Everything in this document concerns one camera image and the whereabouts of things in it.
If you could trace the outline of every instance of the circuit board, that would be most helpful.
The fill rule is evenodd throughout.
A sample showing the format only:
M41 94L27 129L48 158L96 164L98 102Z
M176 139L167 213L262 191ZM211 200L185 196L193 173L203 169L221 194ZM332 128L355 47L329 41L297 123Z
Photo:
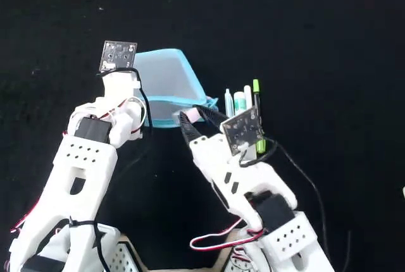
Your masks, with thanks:
M136 50L137 44L134 42L104 41L99 71L132 67Z
M240 146L246 143L250 146L263 139L263 130L255 107L224 121L221 126L227 137L232 156L240 152Z

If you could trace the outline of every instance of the black cable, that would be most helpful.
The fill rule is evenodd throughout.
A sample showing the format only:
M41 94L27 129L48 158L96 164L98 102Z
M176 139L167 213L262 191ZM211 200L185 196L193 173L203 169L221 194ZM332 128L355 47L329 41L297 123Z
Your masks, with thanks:
M310 179L310 177L299 167L299 165L291 158L290 154L284 149L284 147L279 144L276 140L270 139L268 137L264 138L266 141L269 141L273 144L273 146L271 147L270 150L268 150L264 155L262 155L261 157L248 161L246 163L242 164L242 160L246 155L247 151L244 151L244 153L242 155L240 155L240 159L239 159L239 166L241 168L247 168L248 166L253 166L256 163L259 163L261 161L266 161L271 155L273 155L275 153L275 151L277 150L277 147L280 148L282 150L282 152L284 153L285 157L287 157L287 159L290 161L290 163L292 163L292 165L304 176L305 179L307 179L307 181L312 185L315 194L316 194L316 198L318 199L319 202L319 207L320 207L320 211L321 211L321 221L322 221L322 237L323 237L323 248L325 249L325 254L327 255L329 261L330 261L330 254L329 254L329 247L328 247L328 240L327 240L327 225L326 225L326 214L325 214L325 206L323 205L323 201L322 201L322 197L321 194L318 190L318 188L316 187L316 185L314 184L314 182Z
M346 272L347 267L349 267L350 263L350 251L351 251L351 240L352 240L352 232L348 231L347 233L347 247L346 247L346 260L343 266L342 272Z
M97 248L97 254L99 256L99 259L101 261L101 264L104 268L104 270L106 270L106 272L110 272L109 267L107 265L107 262L103 256L103 250L101 249L101 233L100 230L97 226L98 222L96 222L95 220L86 220L86 221L77 221L77 220L72 220L70 218L70 222L69 222L69 228L76 228L78 226L84 226L84 225L92 225L93 229L94 229L94 240L96 241L96 248Z
M328 239L327 239L327 224L326 224L326 214L325 214L325 206L323 205L321 194L316 187L315 183L310 179L310 177L304 172L303 169L299 167L299 165L292 160L290 154L284 149L281 144L278 144L278 147L284 153L285 157L292 163L292 165L301 173L301 175L307 179L307 181L312 185L312 188L315 191L316 198L318 199L320 211L321 211L321 221L322 221L322 239L323 239L323 248L325 249L325 254L330 261L330 254L329 254L329 246L328 246Z
M273 139L270 139L268 137L265 137L265 140L267 140L267 141L269 141L269 142L271 142L273 144L271 149L268 150L266 153L264 153L262 156L260 156L257 159L250 160L250 161L248 161L246 163L242 163L242 160L245 158L245 155L246 155L246 152L247 152L247 151L244 151L243 154L240 155L240 159L239 159L239 166L241 168L247 168L248 166L253 166L256 163L259 163L261 161L266 161L271 155L273 155L275 153L275 151L277 150L277 147L278 147L277 141L275 141Z
M139 81L140 87L139 87L139 92L141 93L141 95L143 96L144 100L145 100L145 105L146 105L146 114L147 114L147 119L149 122L149 138L148 138L148 143L145 146L145 150L144 152L137 156L135 159L133 159L131 162L129 162L124 169L121 170L121 172L119 173L118 177L115 176L114 179L114 183L117 183L119 181L119 179L121 179L121 177L135 164L138 163L148 152L149 149L151 147L151 139L153 136L153 122L152 122L152 116L151 116L151 107L149 105L149 100L147 100L147 97L145 95L144 90L142 89L142 80L140 79L140 75L139 75L139 71L136 68L113 68L111 70L107 70L107 71L103 71L101 73L98 73L97 75L100 77L105 77L106 75L109 75L111 73L114 72L121 72L121 71L132 71L137 75L137 80ZM114 184L113 182L110 183L110 189L108 189L108 191L112 190L111 186L112 184Z

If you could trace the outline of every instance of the green cap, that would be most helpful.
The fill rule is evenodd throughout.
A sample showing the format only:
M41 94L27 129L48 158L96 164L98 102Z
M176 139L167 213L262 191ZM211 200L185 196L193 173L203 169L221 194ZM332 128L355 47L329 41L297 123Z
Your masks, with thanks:
M253 92L258 93L259 91L260 91L259 80L258 79L253 79Z

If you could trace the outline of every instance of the perforated metal plate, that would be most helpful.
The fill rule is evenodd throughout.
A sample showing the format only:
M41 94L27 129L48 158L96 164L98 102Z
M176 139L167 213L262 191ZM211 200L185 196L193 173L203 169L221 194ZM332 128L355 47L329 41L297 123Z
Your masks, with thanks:
M109 261L108 266L111 272L142 272L134 253L125 242L119 242L116 245L115 253Z

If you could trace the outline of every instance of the white marker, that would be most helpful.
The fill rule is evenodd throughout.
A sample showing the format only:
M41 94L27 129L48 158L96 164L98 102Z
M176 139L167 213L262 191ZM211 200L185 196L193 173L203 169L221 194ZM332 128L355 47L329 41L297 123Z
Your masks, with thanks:
M243 92L245 93L246 109L250 109L253 106L252 89L250 85L245 85L245 87L243 88Z

